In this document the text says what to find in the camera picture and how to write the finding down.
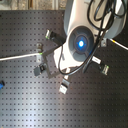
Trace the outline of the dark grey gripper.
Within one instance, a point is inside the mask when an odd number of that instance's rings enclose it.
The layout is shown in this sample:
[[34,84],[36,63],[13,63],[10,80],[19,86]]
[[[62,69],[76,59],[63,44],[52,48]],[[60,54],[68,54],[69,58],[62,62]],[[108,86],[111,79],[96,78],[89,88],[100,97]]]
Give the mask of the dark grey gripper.
[[53,78],[59,75],[60,72],[57,69],[55,61],[54,61],[54,48],[45,51],[42,54],[42,57],[43,57],[43,63],[46,67],[48,78]]

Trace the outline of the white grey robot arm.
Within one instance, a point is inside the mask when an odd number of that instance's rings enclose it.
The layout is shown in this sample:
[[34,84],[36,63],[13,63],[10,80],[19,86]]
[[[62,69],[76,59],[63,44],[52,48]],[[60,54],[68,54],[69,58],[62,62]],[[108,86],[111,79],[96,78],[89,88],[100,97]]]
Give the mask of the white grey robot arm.
[[116,37],[124,28],[127,0],[68,0],[64,14],[66,38],[48,30],[46,38],[57,44],[51,49],[58,72],[72,75],[86,70],[98,45],[104,38]]

